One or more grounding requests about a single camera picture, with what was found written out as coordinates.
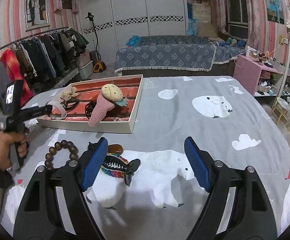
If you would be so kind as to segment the person's left hand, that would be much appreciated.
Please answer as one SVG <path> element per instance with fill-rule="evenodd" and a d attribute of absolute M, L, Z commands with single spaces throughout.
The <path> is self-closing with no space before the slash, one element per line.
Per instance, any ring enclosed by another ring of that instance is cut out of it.
<path fill-rule="evenodd" d="M 24 158 L 27 155 L 27 134 L 19 134 L 16 132 L 0 132 L 0 169 L 6 171 L 11 167 L 11 161 L 9 158 L 10 145 L 15 142 L 20 143 L 18 147 L 19 156 Z"/>

